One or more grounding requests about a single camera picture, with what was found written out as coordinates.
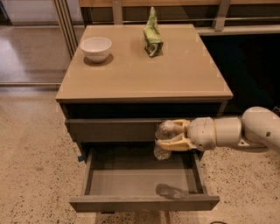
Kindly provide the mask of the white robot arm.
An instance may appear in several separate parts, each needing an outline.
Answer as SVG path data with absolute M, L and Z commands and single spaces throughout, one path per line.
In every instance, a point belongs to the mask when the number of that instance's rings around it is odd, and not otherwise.
M 280 117 L 262 107 L 248 108 L 242 116 L 167 120 L 157 127 L 156 146 L 163 151 L 213 150 L 280 151 Z

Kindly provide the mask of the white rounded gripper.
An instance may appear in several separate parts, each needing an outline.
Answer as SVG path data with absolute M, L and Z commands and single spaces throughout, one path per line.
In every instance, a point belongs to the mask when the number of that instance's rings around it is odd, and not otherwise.
M 213 150 L 216 147 L 214 119 L 200 117 L 192 121 L 186 119 L 172 120 L 171 130 L 179 134 L 172 139 L 158 139 L 156 144 L 166 151 Z

